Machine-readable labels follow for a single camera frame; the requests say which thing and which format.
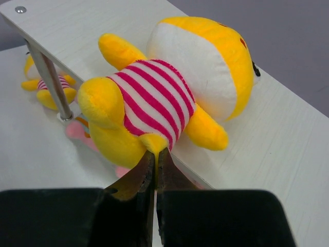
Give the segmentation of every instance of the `metal pole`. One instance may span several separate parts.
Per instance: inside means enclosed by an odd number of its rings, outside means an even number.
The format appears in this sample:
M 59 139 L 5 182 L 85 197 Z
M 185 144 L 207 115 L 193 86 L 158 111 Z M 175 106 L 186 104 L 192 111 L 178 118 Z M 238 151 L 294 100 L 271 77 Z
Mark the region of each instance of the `metal pole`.
M 59 81 L 53 62 L 43 55 L 38 49 L 26 41 L 27 47 L 34 60 L 34 64 L 45 82 L 58 110 L 64 121 L 71 120 L 73 113 L 67 103 L 63 88 Z

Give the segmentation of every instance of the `pink and white striped shirt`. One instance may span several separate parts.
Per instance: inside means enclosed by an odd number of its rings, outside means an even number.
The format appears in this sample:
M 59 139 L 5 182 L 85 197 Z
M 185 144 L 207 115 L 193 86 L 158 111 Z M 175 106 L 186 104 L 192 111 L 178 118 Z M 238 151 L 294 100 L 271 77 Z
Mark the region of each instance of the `pink and white striped shirt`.
M 58 75 L 58 78 L 60 79 L 60 83 L 61 83 L 63 89 L 66 89 L 66 88 L 70 87 L 70 85 L 67 83 L 67 81 L 65 80 L 65 78 L 63 76 Z M 37 90 L 48 90 L 48 88 L 47 88 L 45 82 L 43 81 L 43 79 L 41 79 L 38 82 L 38 85 L 37 85 L 36 89 Z
M 136 136 L 159 134 L 171 150 L 195 111 L 194 97 L 178 70 L 163 60 L 138 60 L 108 78 L 121 90 L 124 126 Z

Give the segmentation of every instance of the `plush toy leg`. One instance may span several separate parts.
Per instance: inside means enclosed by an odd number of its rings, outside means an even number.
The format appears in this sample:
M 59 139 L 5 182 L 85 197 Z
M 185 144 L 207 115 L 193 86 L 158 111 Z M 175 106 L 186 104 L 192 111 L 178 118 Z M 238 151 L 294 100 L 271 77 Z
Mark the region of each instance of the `plush toy leg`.
M 228 145 L 228 135 L 199 105 L 185 128 L 189 138 L 209 150 L 223 150 Z
M 21 87 L 26 91 L 35 91 L 38 88 L 38 82 L 39 80 L 24 81 Z
M 84 144 L 86 144 L 89 148 L 93 149 L 94 151 L 98 152 L 98 149 L 91 138 L 85 136 L 84 128 L 78 121 L 73 120 L 68 124 L 65 129 L 65 134 L 67 137 L 71 139 L 78 139 Z
M 64 94 L 66 96 L 67 102 L 70 104 L 74 100 L 77 91 L 75 89 L 67 87 L 64 89 Z M 57 106 L 48 90 L 38 91 L 36 97 L 43 106 L 52 110 L 57 110 Z
M 106 77 L 85 81 L 79 88 L 78 102 L 89 122 L 115 129 L 124 118 L 124 101 L 118 85 Z
M 122 70 L 136 60 L 146 59 L 138 48 L 115 34 L 103 34 L 98 46 L 105 60 L 117 70 Z

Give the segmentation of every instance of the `stuffed animal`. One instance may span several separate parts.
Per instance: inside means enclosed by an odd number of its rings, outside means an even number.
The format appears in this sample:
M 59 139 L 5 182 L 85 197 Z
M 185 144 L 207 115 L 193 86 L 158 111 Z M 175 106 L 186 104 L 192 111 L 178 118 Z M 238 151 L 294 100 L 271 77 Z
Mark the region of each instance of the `stuffed animal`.
M 21 86 L 24 90 L 27 91 L 38 91 L 36 93 L 36 97 L 38 101 L 45 107 L 57 110 L 57 106 L 45 84 L 45 82 L 42 80 L 38 70 L 36 69 L 36 66 L 34 64 L 34 61 L 32 59 L 31 54 L 26 53 L 26 63 L 24 66 L 24 74 L 27 78 L 27 81 L 24 81 Z M 66 75 L 58 66 L 55 65 L 56 72 L 58 73 L 59 80 L 61 83 L 61 86 L 63 88 L 64 94 L 66 96 L 66 100 L 68 103 L 71 103 L 76 94 L 77 91 L 73 89 L 71 86 L 75 84 L 75 81 L 69 76 Z
M 115 34 L 102 35 L 99 48 L 118 72 L 85 81 L 79 106 L 98 150 L 128 169 L 146 150 L 157 161 L 183 132 L 202 148 L 225 149 L 218 122 L 242 112 L 260 76 L 243 38 L 201 17 L 159 22 L 147 56 Z

